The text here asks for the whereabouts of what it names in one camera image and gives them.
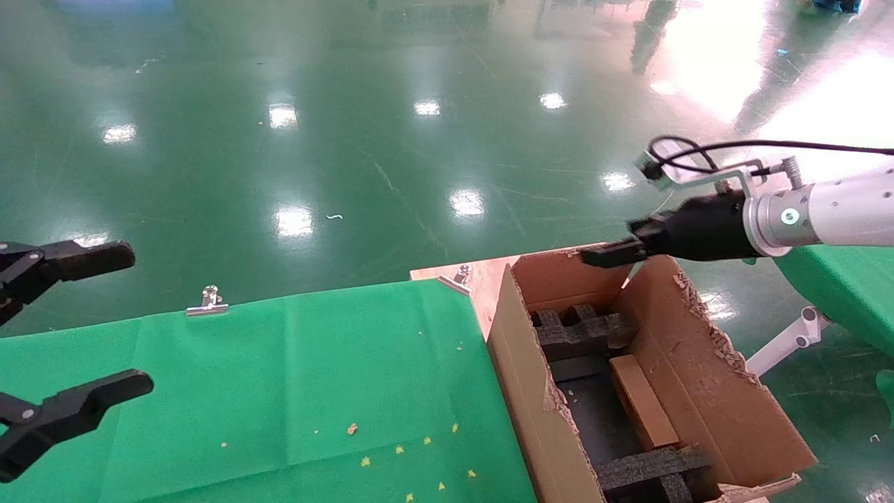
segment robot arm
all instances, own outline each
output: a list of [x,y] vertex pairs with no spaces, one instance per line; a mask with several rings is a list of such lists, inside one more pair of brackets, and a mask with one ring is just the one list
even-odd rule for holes
[[688,260],[779,257],[818,243],[894,246],[894,167],[803,185],[797,163],[787,158],[764,172],[785,171],[793,188],[758,193],[748,166],[763,169],[759,161],[709,173],[656,164],[646,158],[641,169],[659,187],[737,178],[742,189],[695,197],[677,210],[628,222],[633,236],[583,251],[585,263],[610,268],[659,254]]

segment white stand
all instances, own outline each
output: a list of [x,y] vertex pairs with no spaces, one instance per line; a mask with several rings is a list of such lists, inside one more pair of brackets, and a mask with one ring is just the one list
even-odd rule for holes
[[822,330],[831,324],[815,307],[807,306],[801,310],[801,316],[782,330],[762,347],[754,356],[748,358],[747,367],[758,377],[783,361],[796,349],[814,345],[821,340]]

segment green cloth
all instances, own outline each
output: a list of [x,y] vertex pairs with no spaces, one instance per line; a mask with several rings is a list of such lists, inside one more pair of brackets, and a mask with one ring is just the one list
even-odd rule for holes
[[[876,374],[875,386],[888,404],[888,408],[894,411],[894,371],[881,371]],[[890,428],[894,430],[894,415],[891,416]]]
[[[786,279],[832,321],[894,358],[894,248],[806,246],[776,259]],[[891,410],[894,377],[876,377]]]
[[155,391],[0,501],[536,502],[471,303],[435,280],[0,339],[31,401],[129,368]]

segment glossy floor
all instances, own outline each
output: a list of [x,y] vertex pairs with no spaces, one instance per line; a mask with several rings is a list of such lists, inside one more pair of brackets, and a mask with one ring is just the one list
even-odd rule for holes
[[[894,3],[864,3],[2,2],[0,236],[138,257],[4,335],[618,239],[692,195],[631,165],[662,132],[889,146]],[[745,354],[805,304],[768,261],[684,267]],[[881,368],[832,329],[766,376],[821,460],[774,501],[894,501]]]

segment box flap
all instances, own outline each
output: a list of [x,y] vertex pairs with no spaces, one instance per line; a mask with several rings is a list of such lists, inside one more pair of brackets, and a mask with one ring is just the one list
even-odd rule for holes
[[560,310],[579,303],[607,311],[631,269],[587,266],[577,251],[566,249],[522,255],[512,266],[512,275],[524,292],[528,311]]
[[798,485],[799,482],[801,482],[801,476],[797,473],[793,473],[786,479],[758,487],[739,487],[735,485],[720,484],[720,490],[723,495],[720,499],[709,501],[708,503],[769,503],[767,500],[768,496],[779,494],[784,490],[789,490]]
[[754,487],[816,464],[772,393],[711,323],[677,262],[652,257],[618,295],[635,320],[630,352],[683,443],[714,461],[717,482]]
[[540,501],[604,501],[509,267],[487,344]]

